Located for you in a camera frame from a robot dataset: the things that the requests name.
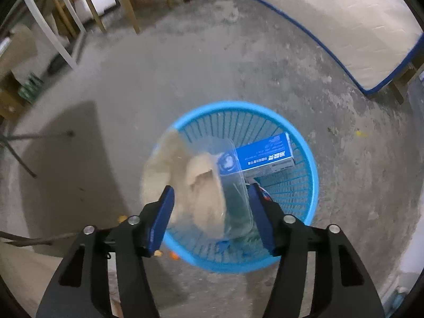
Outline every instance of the screw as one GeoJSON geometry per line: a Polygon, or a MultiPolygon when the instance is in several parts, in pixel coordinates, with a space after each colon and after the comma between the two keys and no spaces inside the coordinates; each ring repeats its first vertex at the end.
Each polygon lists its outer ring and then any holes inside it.
{"type": "Polygon", "coordinates": [[[334,233],[334,234],[337,234],[340,232],[340,227],[337,225],[330,225],[328,229],[330,230],[331,233],[334,233]]]}
{"type": "Polygon", "coordinates": [[[128,223],[130,224],[130,225],[136,225],[136,224],[138,224],[140,222],[140,218],[138,217],[138,215],[133,215],[133,216],[130,216],[129,218],[128,218],[128,223]]]}
{"type": "Polygon", "coordinates": [[[91,233],[93,233],[95,230],[94,226],[85,226],[84,228],[84,234],[85,235],[90,235],[91,233]]]}
{"type": "Polygon", "coordinates": [[[296,218],[293,215],[286,215],[283,218],[285,223],[295,223],[296,222],[296,218]]]}

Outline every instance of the mattress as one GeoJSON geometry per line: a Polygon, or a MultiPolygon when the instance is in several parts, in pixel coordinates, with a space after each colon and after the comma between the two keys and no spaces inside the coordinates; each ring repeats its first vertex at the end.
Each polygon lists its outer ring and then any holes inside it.
{"type": "Polygon", "coordinates": [[[423,43],[403,0],[260,0],[313,37],[364,93],[378,91],[423,43]]]}

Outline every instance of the clear plastic container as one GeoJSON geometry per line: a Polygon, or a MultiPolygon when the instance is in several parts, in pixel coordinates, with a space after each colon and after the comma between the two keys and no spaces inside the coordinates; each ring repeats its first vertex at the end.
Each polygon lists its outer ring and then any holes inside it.
{"type": "MultiPolygon", "coordinates": [[[[190,144],[194,154],[209,153],[216,160],[226,202],[222,240],[242,237],[253,227],[246,183],[233,142],[213,136],[203,137],[190,144]]],[[[208,226],[203,230],[207,234],[208,226]]]]}

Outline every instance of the concrete floor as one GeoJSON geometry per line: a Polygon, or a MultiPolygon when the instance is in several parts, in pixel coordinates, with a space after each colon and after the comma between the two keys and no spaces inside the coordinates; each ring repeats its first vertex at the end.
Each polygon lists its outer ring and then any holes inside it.
{"type": "MultiPolygon", "coordinates": [[[[79,67],[18,123],[16,133],[76,137],[15,144],[36,180],[5,153],[0,228],[38,237],[115,225],[139,212],[143,164],[168,125],[202,104],[246,100],[305,137],[320,177],[313,225],[340,225],[379,289],[418,218],[423,172],[408,102],[387,90],[363,96],[315,41],[253,0],[155,5],[138,18],[136,35],[119,11],[106,17],[108,34],[94,28],[79,67]]],[[[60,255],[63,245],[38,251],[60,255]]],[[[146,267],[164,318],[260,317],[276,273],[221,275],[166,255],[146,267]]]]}

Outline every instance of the toothpaste box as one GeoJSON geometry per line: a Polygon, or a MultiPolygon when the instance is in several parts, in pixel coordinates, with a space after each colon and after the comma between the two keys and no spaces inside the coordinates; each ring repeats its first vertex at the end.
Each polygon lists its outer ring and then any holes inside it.
{"type": "Polygon", "coordinates": [[[260,177],[295,165],[287,133],[236,149],[245,178],[260,177]]]}

